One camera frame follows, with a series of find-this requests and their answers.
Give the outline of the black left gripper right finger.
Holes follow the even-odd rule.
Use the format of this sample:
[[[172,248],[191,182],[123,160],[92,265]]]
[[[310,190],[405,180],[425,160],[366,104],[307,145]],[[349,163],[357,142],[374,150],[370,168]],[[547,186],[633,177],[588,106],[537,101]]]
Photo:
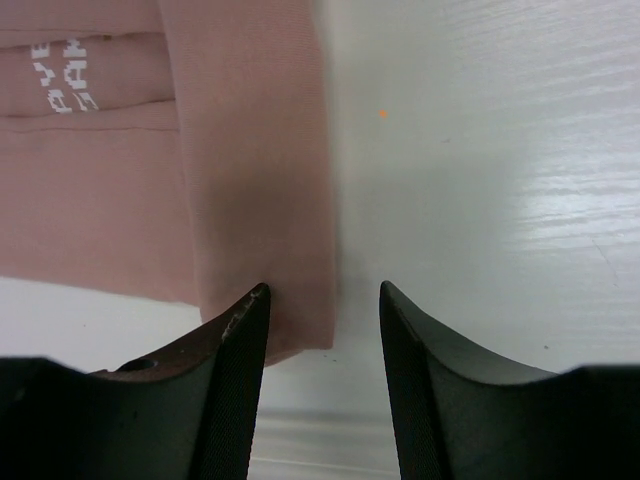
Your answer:
[[[379,317],[405,479],[635,479],[639,369],[556,374],[494,353],[422,311],[393,283]]]

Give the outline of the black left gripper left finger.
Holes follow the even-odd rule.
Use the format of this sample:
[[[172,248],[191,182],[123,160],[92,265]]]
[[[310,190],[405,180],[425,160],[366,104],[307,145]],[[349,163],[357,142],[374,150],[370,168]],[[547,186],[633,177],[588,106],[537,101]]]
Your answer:
[[[3,358],[2,477],[246,478],[270,307],[259,284],[217,318],[114,371]]]

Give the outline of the dusty pink t-shirt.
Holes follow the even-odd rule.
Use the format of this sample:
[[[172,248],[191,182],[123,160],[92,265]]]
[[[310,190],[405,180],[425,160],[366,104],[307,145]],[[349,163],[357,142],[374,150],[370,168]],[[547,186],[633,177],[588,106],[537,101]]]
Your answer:
[[[198,307],[272,292],[266,360],[334,339],[308,1],[5,1],[1,273]]]

